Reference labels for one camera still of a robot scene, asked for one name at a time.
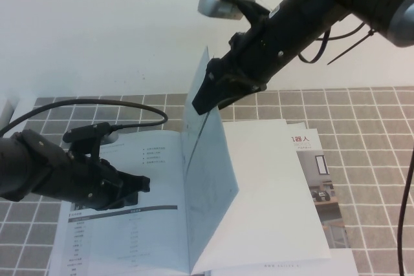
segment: white wall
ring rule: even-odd
[[[258,0],[273,8],[281,0]],[[186,92],[205,45],[228,51],[243,21],[209,19],[198,0],[0,0],[0,94],[149,94]],[[358,25],[347,18],[334,34]],[[328,46],[317,65],[298,60],[270,89],[414,84],[414,48],[379,35],[349,56],[325,64],[357,41]],[[310,58],[316,47],[305,54]]]

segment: open booklet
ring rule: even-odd
[[[109,211],[62,203],[50,276],[189,275],[330,257],[286,123],[241,131],[242,122],[223,126],[217,109],[194,111],[208,60],[206,50],[182,133],[126,134],[102,146],[119,170],[149,177],[151,191]]]

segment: white sheet of paper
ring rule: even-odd
[[[239,193],[200,269],[331,256],[284,120],[224,124]]]
[[[120,135],[101,157],[151,179],[138,204],[95,211],[62,203],[50,275],[187,275],[188,242],[180,134]]]
[[[267,263],[211,271],[211,276],[358,276],[351,249],[331,249],[330,259]]]

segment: black cable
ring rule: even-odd
[[[411,155],[411,162],[409,163],[406,186],[404,188],[404,194],[402,195],[400,217],[398,218],[397,254],[398,254],[398,268],[400,270],[400,276],[404,276],[404,265],[402,262],[402,228],[404,225],[404,217],[406,215],[409,189],[411,187],[411,181],[413,180],[413,172],[414,172],[414,150],[413,150],[413,155]]]
[[[328,29],[323,35],[321,47],[314,59],[312,59],[311,61],[308,61],[302,56],[301,53],[299,53],[299,59],[306,64],[315,64],[317,61],[319,61],[319,59],[322,57],[323,53],[325,52],[326,46],[328,45],[329,35],[331,35],[331,29]]]
[[[75,99],[75,100],[63,100],[58,101],[56,103],[50,103],[48,105],[44,105],[42,107],[39,107],[37,109],[33,109],[32,111],[22,115],[21,117],[15,119],[13,122],[10,122],[6,127],[0,130],[0,138],[3,137],[5,133],[7,133],[9,130],[11,130],[16,125],[19,125],[21,122],[26,121],[27,119],[43,112],[47,111],[53,108],[58,108],[62,106],[70,106],[70,105],[77,105],[77,104],[101,104],[101,105],[110,105],[110,106],[124,106],[124,107],[132,107],[142,110],[147,110],[154,112],[161,117],[163,117],[162,120],[156,121],[156,122],[149,122],[149,123],[137,123],[137,124],[129,124],[129,125],[112,125],[112,130],[117,131],[119,129],[128,129],[131,127],[146,127],[146,126],[156,126],[164,124],[168,121],[168,116],[165,112],[158,110],[156,108],[142,105],[140,103],[131,103],[129,101],[120,101],[120,100],[94,100],[94,99]]]
[[[328,41],[341,40],[344,38],[351,37],[352,35],[355,35],[357,32],[359,32],[364,26],[365,26],[365,23],[362,23],[360,26],[356,27],[352,32],[349,32],[344,35],[336,36],[336,37],[330,37]],[[323,38],[318,38],[316,41],[323,41]]]

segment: robotic arm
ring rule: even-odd
[[[231,38],[225,56],[209,62],[193,100],[199,114],[265,90],[274,74],[349,14],[398,47],[414,45],[414,0],[283,0],[271,12],[254,0],[200,0],[199,12],[228,19],[244,15],[251,24]]]

